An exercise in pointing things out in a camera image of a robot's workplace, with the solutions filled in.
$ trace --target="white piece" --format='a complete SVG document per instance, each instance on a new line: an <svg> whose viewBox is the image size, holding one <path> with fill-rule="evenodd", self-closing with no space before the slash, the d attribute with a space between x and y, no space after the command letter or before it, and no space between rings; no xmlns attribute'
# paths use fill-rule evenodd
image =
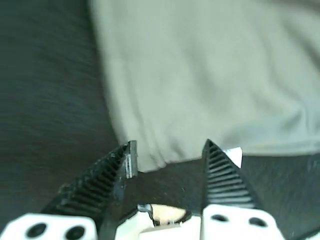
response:
<svg viewBox="0 0 320 240"><path fill-rule="evenodd" d="M27 237L28 230L39 223L46 224L43 234L35 238ZM26 213L8 223L0 240L65 240L67 231L76 226L85 229L78 240L98 239L95 222L89 217Z"/></svg>

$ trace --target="fabric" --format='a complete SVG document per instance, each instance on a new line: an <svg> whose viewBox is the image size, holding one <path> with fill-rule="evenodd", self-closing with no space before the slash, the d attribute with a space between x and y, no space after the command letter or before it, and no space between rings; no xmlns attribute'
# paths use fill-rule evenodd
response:
<svg viewBox="0 0 320 240"><path fill-rule="evenodd" d="M106 102L139 169L320 149L320 2L93 0Z"/></svg>

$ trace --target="gray towel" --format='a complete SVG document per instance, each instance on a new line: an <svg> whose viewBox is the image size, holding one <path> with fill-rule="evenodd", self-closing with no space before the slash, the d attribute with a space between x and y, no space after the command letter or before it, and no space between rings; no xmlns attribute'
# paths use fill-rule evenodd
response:
<svg viewBox="0 0 320 240"><path fill-rule="evenodd" d="M320 150L320 3L93 0L106 102L141 171L201 155Z"/></svg>

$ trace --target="screw hole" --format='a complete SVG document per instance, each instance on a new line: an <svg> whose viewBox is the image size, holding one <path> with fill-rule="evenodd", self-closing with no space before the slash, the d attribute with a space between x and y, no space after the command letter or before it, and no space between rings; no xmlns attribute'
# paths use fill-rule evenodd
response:
<svg viewBox="0 0 320 240"><path fill-rule="evenodd" d="M256 225L256 226L259 226L259 227L267 227L267 223L265 221L263 221L262 219L260 218L257 218L257 217L252 217L249 219L249 223L251 225Z"/></svg>
<svg viewBox="0 0 320 240"><path fill-rule="evenodd" d="M45 232L46 228L47 225L44 222L37 223L36 225L33 225L29 228L29 230L26 233L26 236L31 239L37 238Z"/></svg>
<svg viewBox="0 0 320 240"><path fill-rule="evenodd" d="M219 214L211 216L211 219L219 222L228 222L228 218L226 216L219 215Z"/></svg>

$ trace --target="dark gray surface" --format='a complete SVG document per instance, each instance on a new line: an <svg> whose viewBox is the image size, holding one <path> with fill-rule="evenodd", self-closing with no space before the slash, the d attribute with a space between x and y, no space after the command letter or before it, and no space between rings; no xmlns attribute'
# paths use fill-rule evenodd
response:
<svg viewBox="0 0 320 240"><path fill-rule="evenodd" d="M87 4L0 2L0 229L117 146ZM286 237L320 223L317 156L248 157L243 172ZM200 161L140 174L125 212L151 201L199 211Z"/></svg>
<svg viewBox="0 0 320 240"><path fill-rule="evenodd" d="M0 1L0 229L115 148L84 0Z"/></svg>
<svg viewBox="0 0 320 240"><path fill-rule="evenodd" d="M293 157L244 156L242 172L264 210L276 219L287 239L320 228L320 154ZM202 196L202 160L168 165L141 173L129 184L125 207L133 201L186 208L199 214Z"/></svg>

